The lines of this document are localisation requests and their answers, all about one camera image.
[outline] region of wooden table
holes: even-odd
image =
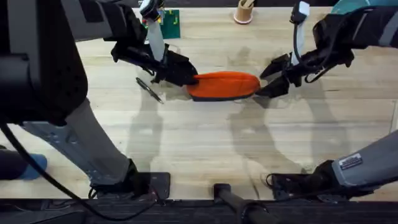
[[[182,38],[167,40],[200,73],[233,70],[259,75],[269,60],[290,52],[291,8],[256,8],[247,26],[233,21],[234,9],[181,9]],[[311,29],[330,8],[312,8],[306,49],[314,48]],[[171,198],[211,198],[211,187],[226,182],[244,198],[272,199],[261,177],[270,172],[311,172],[326,159],[357,151],[396,128],[398,51],[355,51],[351,68],[330,71],[320,81],[290,89],[287,96],[195,103],[183,89],[154,87],[160,105],[136,84],[150,76],[128,63],[113,63],[113,43],[77,44],[90,81],[95,115],[121,152],[141,171],[172,175]],[[30,152],[45,154],[47,171],[81,197],[84,173],[43,141],[13,128]],[[10,144],[0,138],[0,144]],[[44,179],[0,182],[1,198],[65,198]],[[361,200],[398,200],[391,184]]]

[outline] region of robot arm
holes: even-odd
[[[169,55],[185,57],[166,50],[168,61],[155,61],[144,44],[146,30],[128,7],[84,0],[1,4],[0,37],[6,41],[0,42],[0,122],[18,124],[47,141],[78,166],[99,192],[140,196],[148,192],[151,176],[156,175],[163,187],[158,189],[160,198],[167,198],[170,175],[138,172],[97,122],[86,98],[88,81],[75,41],[116,41],[118,52],[130,53],[121,54],[126,60],[134,58],[130,62],[142,67],[152,65],[166,80],[181,84],[187,84],[184,77],[192,72],[179,79],[176,71],[181,64]],[[92,11],[84,9],[92,6]],[[185,59],[181,61],[188,66],[178,71],[193,68]]]
[[[349,67],[354,60],[351,49],[365,49],[368,46],[398,48],[398,6],[377,6],[358,9],[347,14],[328,14],[313,28],[317,48],[301,56],[297,65],[290,62],[290,54],[274,59],[263,71],[261,78],[277,72],[281,76],[257,92],[270,98],[286,95],[289,86],[302,85],[318,80],[337,65]]]
[[[313,28],[317,49],[301,57],[297,65],[290,55],[275,59],[262,78],[282,71],[257,94],[271,98],[288,93],[290,83],[301,86],[302,77],[311,83],[333,67],[354,60],[351,49],[368,46],[398,48],[398,7],[372,7],[339,15],[329,14]],[[317,74],[309,80],[309,74]],[[322,201],[348,200],[373,193],[384,184],[398,180],[398,131],[373,144],[334,161],[320,164],[313,174],[272,174],[276,199],[289,195]]]
[[[92,0],[62,0],[62,6],[76,41],[128,38],[143,44],[146,30],[128,6]]]

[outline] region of orange object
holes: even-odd
[[[194,101],[226,101],[248,98],[260,89],[260,81],[244,72],[213,72],[196,75],[196,85],[187,85]]]

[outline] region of black cable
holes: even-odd
[[[91,188],[90,191],[88,191],[88,199],[94,199],[97,196],[97,191],[95,191],[94,193],[94,188]]]
[[[315,78],[313,78],[311,80],[308,79],[309,76],[310,76],[310,74],[308,74],[308,75],[305,76],[304,80],[305,80],[306,83],[313,83],[313,82],[317,81],[320,77],[322,77],[324,74],[329,72],[332,68],[333,67],[329,67],[329,68],[324,69],[322,72],[320,72],[318,75],[316,75]]]
[[[60,184],[58,181],[56,181],[51,175],[49,175],[46,171],[44,171],[41,166],[36,163],[36,161],[31,158],[30,154],[26,151],[26,149],[23,147],[23,145],[18,141],[18,139],[15,137],[15,135],[12,133],[10,128],[8,127],[7,124],[1,123],[0,124],[0,129],[8,139],[8,141],[14,146],[16,151],[21,155],[23,160],[25,160],[29,165],[31,165],[45,180],[50,182],[54,187],[58,188],[60,191],[62,191],[64,194],[67,196],[71,197],[72,199],[76,200],[81,206],[85,207],[88,211],[90,211],[92,214],[101,217],[105,220],[108,221],[114,221],[114,222],[123,222],[127,221],[130,219],[133,219],[140,214],[146,212],[148,209],[152,208],[156,202],[153,202],[149,206],[143,208],[141,211],[130,215],[125,218],[113,218],[113,217],[108,217],[106,215],[101,214],[97,210],[95,210],[91,205],[87,204],[83,199],[81,199],[79,196],[75,195],[73,192],[71,192],[69,189],[64,187],[62,184]]]
[[[334,33],[334,35],[333,35],[333,37],[331,38],[331,43],[330,43],[330,45],[329,45],[328,53],[327,53],[325,59],[323,59],[323,61],[322,61],[321,64],[316,65],[316,66],[309,66],[309,65],[307,65],[307,64],[302,60],[302,58],[301,58],[301,56],[300,56],[300,54],[299,54],[299,50],[298,50],[298,48],[297,48],[297,30],[298,30],[298,26],[299,26],[299,25],[298,25],[298,24],[295,24],[295,25],[294,25],[294,34],[293,34],[293,46],[294,46],[293,52],[294,52],[294,55],[296,56],[296,58],[297,58],[299,64],[301,64],[303,67],[305,67],[306,69],[309,69],[309,70],[313,70],[313,71],[321,70],[321,69],[325,66],[325,64],[327,63],[327,61],[329,60],[329,58],[330,58],[330,56],[331,56],[331,53],[332,53],[332,51],[333,51],[333,48],[335,47],[335,43],[336,43],[337,36],[338,36],[338,34],[339,34],[341,28],[343,27],[344,23],[345,23],[351,16],[353,16],[354,14],[356,14],[356,13],[358,13],[358,12],[362,12],[362,11],[365,11],[365,10],[368,10],[368,9],[375,9],[375,8],[376,8],[375,6],[366,6],[366,7],[362,7],[362,8],[356,9],[356,10],[354,10],[354,11],[352,11],[352,12],[349,12],[349,13],[345,14],[345,15],[343,16],[343,18],[341,19],[340,23],[338,24],[338,26],[337,26],[337,28],[336,28],[336,31],[335,31],[335,33]]]

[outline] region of sticker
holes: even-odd
[[[338,161],[341,170],[349,169],[363,163],[362,157],[359,153],[353,154],[345,159]]]

